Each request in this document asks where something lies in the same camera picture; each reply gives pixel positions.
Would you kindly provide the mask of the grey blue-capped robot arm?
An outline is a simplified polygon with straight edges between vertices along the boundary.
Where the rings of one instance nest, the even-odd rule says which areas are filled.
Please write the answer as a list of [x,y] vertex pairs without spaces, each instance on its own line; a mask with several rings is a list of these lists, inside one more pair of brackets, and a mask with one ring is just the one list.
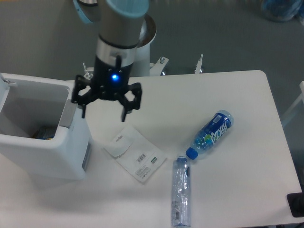
[[118,101],[123,106],[122,121],[141,106],[140,83],[129,77],[140,41],[147,0],[100,0],[100,32],[97,39],[93,77],[76,75],[71,102],[83,111],[97,99]]

